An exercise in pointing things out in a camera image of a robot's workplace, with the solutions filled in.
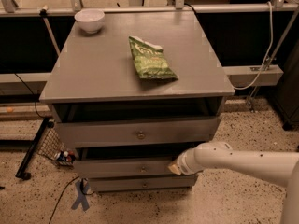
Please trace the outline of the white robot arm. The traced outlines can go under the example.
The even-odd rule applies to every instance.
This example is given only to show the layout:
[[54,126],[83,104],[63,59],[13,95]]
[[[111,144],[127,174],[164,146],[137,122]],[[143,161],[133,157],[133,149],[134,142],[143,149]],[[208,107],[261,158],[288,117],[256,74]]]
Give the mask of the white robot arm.
[[222,141],[202,143],[179,154],[168,169],[194,175],[205,169],[229,169],[286,188],[279,224],[299,224],[299,153],[240,151]]

